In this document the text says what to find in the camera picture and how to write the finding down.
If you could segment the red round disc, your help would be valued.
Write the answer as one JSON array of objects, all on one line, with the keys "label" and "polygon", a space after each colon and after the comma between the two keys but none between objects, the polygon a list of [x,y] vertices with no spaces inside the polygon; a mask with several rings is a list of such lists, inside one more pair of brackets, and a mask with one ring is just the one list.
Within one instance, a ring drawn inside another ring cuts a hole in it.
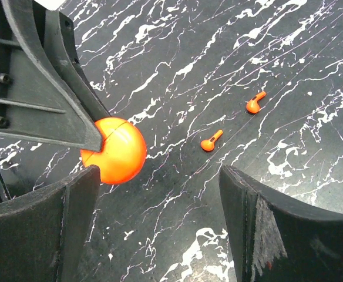
[{"label": "red round disc", "polygon": [[103,147],[100,152],[81,150],[83,165],[99,167],[100,180],[105,184],[122,184],[137,176],[147,155],[140,130],[119,117],[106,117],[95,125],[103,135]]}]

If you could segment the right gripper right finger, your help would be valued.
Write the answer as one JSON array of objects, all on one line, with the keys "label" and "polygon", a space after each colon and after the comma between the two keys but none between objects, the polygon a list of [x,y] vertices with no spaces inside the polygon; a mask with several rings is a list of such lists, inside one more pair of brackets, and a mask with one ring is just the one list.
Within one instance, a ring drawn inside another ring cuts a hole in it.
[{"label": "right gripper right finger", "polygon": [[219,189],[238,281],[343,281],[343,214],[223,166]]}]

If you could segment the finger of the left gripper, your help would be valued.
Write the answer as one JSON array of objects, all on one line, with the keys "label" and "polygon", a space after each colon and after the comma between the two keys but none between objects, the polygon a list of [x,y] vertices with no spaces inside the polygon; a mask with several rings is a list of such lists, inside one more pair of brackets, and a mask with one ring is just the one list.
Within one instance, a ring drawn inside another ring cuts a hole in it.
[{"label": "finger of the left gripper", "polygon": [[74,24],[36,1],[0,1],[0,136],[98,152],[109,116],[80,65]]}]

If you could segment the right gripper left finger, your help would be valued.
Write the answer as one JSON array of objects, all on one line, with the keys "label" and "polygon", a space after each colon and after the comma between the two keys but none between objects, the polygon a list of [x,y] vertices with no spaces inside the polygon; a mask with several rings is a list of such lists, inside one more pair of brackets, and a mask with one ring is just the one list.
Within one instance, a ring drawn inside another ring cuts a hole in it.
[{"label": "right gripper left finger", "polygon": [[0,281],[77,281],[99,186],[89,166],[0,203]]}]

